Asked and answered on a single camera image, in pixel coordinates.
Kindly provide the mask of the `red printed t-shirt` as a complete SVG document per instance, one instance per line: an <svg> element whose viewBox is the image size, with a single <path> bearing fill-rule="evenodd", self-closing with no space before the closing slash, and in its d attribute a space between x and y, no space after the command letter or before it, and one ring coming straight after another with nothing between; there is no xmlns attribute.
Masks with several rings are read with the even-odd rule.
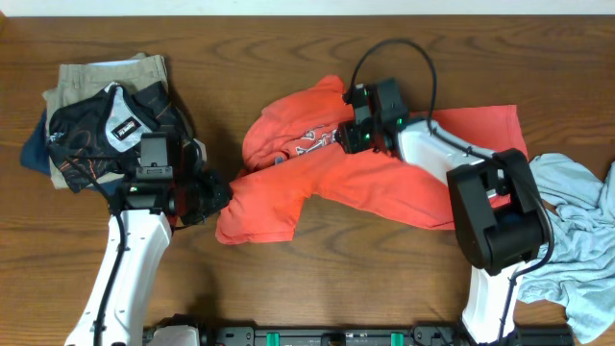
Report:
<svg viewBox="0 0 615 346"><path fill-rule="evenodd" d="M243 140L244 170L217 220L226 245L292 240L312 195L428 230L454 226L449 192L426 171L387 155L347 154L334 140L352 119L344 83L328 75L261 112Z"/></svg>

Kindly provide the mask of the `light blue grey garment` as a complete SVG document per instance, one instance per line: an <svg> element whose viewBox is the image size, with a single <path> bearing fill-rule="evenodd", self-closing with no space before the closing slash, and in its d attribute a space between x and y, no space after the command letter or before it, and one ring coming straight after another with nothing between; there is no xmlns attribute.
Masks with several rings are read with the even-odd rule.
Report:
<svg viewBox="0 0 615 346"><path fill-rule="evenodd" d="M569 157L530 162L540 196L554 207L552 256L521 282L518 300L565 308L577 340L595 341L614 323L614 169L604 180Z"/></svg>

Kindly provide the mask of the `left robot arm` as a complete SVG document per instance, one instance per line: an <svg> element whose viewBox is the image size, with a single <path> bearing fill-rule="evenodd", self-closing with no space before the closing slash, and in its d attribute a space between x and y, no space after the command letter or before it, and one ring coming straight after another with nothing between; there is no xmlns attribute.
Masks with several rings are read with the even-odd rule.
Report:
<svg viewBox="0 0 615 346"><path fill-rule="evenodd" d="M147 180L139 168L111 197L107 248L67 345L140 345L162 255L176 230L202 224L228 206L214 169Z"/></svg>

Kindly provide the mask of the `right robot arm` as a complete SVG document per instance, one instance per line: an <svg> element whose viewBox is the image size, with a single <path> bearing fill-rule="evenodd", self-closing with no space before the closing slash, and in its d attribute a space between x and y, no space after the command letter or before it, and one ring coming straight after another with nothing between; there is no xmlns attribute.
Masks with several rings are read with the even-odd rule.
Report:
<svg viewBox="0 0 615 346"><path fill-rule="evenodd" d="M547 263L538 256L540 248L554 246L524 154L480 148L448 133L430 115L412 118L397 91L358 86L343 100L353 109L352 120L336 134L346 153L385 153L425 170L449 190L457 243L472 266L463 341L515 344L518 284Z"/></svg>

